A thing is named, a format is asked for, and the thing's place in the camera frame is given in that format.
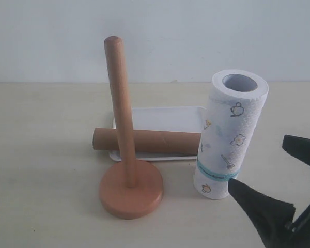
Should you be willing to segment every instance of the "white plastic tray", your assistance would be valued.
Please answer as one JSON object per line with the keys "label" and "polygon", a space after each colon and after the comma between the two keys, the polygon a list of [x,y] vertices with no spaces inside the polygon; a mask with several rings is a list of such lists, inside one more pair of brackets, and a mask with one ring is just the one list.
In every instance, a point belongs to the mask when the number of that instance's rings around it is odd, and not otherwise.
{"label": "white plastic tray", "polygon": [[[133,108],[133,128],[136,130],[201,133],[204,107],[152,107]],[[114,161],[121,161],[119,151],[110,151]],[[170,153],[137,152],[137,159],[145,161],[192,160],[196,156]]]}

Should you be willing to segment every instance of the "paper towel core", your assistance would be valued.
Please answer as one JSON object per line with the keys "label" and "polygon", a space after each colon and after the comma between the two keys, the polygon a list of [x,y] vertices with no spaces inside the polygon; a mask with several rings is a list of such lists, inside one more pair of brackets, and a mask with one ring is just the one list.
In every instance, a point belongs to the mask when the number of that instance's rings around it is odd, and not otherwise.
{"label": "paper towel core", "polygon": [[257,89],[257,83],[248,76],[231,74],[223,78],[223,84],[232,90],[239,92],[250,92]]}

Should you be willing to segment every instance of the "table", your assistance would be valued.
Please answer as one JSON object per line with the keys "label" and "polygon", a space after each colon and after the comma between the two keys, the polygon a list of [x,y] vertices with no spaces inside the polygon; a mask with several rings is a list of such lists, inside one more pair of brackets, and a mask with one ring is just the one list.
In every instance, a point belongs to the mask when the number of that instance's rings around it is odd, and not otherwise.
{"label": "table", "polygon": [[[131,84],[132,106],[205,106],[209,86]],[[310,203],[310,168],[281,145],[285,134],[310,138],[310,82],[269,87],[238,179],[299,215]],[[165,190],[155,212],[109,215],[98,186],[114,162],[91,141],[112,120],[109,84],[0,83],[0,247],[263,247],[231,196],[196,192],[193,160],[154,162]]]}

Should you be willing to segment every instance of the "round wooden base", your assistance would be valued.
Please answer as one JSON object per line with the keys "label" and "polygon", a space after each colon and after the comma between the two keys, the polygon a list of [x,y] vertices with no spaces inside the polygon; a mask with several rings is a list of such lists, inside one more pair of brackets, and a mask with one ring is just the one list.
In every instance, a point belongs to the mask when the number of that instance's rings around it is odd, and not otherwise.
{"label": "round wooden base", "polygon": [[137,219],[149,214],[160,204],[163,196],[163,178],[151,163],[136,160],[137,185],[126,186],[125,167],[114,164],[103,176],[99,197],[104,208],[121,219]]}

